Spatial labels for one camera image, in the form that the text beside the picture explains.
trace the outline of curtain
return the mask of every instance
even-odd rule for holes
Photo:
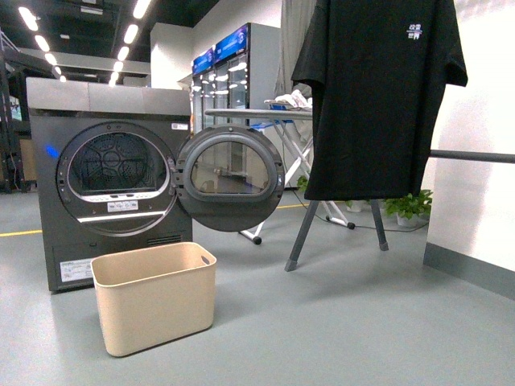
[[[291,94],[293,82],[291,74],[297,63],[304,36],[315,10],[316,0],[282,0],[281,13],[281,42],[279,72],[275,84],[275,96]],[[311,90],[303,84],[298,87],[305,96],[311,95]]]

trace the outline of open dryer door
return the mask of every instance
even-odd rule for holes
[[[260,224],[284,190],[279,152],[262,133],[242,125],[213,126],[186,142],[172,177],[190,216],[222,232]]]

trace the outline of blue light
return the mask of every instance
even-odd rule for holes
[[[47,154],[52,158],[58,158],[59,157],[59,151],[52,145],[47,145],[45,148],[47,150]]]

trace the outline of ceiling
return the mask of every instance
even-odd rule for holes
[[[145,17],[136,20],[132,15],[136,0],[0,0],[0,29],[18,48],[39,50],[34,36],[41,34],[53,52],[116,59],[125,45],[126,28],[136,23],[139,33],[130,45],[127,60],[148,63],[150,31],[156,23],[194,27],[218,1],[153,0]],[[36,16],[37,32],[25,25],[18,11],[20,6],[29,8]],[[93,8],[96,14],[81,11],[84,6]],[[84,73],[79,68],[62,69],[68,79]],[[110,72],[98,75],[108,77]]]

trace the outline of dryer label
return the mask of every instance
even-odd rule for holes
[[[91,260],[92,259],[83,259],[61,262],[61,281],[65,283],[67,281],[91,279],[93,277]]]
[[[114,203],[107,203],[107,212],[113,213],[117,211],[137,211],[138,201],[117,201]]]
[[[172,123],[171,124],[172,130],[188,130],[189,127],[187,123]]]

